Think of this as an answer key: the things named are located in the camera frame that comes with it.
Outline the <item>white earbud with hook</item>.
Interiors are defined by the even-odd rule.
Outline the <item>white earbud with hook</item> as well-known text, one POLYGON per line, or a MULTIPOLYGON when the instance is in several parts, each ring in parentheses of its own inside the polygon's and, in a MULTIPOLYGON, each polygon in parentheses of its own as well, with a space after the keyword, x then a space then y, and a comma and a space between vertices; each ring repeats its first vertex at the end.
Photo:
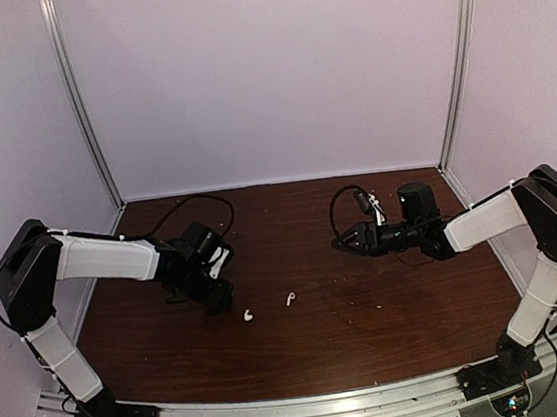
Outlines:
POLYGON ((253 314, 249 310, 245 310, 242 317, 246 323, 250 323, 254 319, 253 314))

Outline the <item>white stem earbud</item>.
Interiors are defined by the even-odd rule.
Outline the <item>white stem earbud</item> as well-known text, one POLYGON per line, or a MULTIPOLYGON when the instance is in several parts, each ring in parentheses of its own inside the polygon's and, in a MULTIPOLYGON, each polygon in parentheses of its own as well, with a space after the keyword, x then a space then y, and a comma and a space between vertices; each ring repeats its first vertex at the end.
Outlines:
POLYGON ((286 298, 286 301, 285 301, 285 305, 286 305, 287 307, 290 307, 291 303, 292 303, 295 299, 296 299, 295 293, 294 293, 294 292, 289 293, 289 294, 287 295, 287 298, 286 298))

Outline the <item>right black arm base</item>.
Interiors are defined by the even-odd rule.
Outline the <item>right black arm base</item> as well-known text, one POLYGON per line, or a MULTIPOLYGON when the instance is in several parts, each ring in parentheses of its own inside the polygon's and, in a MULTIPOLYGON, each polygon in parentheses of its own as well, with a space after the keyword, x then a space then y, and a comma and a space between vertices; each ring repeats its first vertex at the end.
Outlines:
POLYGON ((467 401, 479 397, 501 395, 490 399, 491 406, 500 417, 528 417, 548 397, 557 381, 557 348, 548 333, 549 321, 543 325, 537 340, 544 339, 554 353, 554 371, 544 391, 534 396, 529 386, 532 377, 542 373, 543 368, 535 353, 536 344, 523 347, 509 341, 503 332, 496 344, 495 358, 481 364, 464 365, 455 374, 457 384, 467 401))

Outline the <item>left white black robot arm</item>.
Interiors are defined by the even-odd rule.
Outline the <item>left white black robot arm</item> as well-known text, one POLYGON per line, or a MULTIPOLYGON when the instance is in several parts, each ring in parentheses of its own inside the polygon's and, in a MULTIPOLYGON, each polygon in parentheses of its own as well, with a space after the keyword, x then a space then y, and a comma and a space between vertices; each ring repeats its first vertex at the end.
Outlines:
POLYGON ((125 417, 64 326, 62 293, 100 280, 152 282, 219 314, 233 300, 233 284, 222 275, 233 254, 222 233, 198 221, 163 240, 155 232, 92 234, 27 219, 0 259, 0 322, 85 406, 85 417, 125 417))

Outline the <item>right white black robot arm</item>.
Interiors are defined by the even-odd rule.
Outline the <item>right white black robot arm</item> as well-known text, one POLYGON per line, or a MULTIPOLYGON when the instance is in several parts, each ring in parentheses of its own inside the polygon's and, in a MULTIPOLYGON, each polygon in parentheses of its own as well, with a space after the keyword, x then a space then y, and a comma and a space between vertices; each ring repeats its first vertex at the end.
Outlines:
POLYGON ((367 219, 345 231, 334 229, 332 247, 360 257, 415 248, 429 259, 445 261, 511 232, 527 231, 533 268, 520 304, 498 339, 490 372, 499 385, 515 383, 557 311, 557 170, 538 165, 454 216, 442 215, 430 184, 409 182, 396 191, 402 216, 394 223, 374 193, 358 185, 347 190, 367 219))

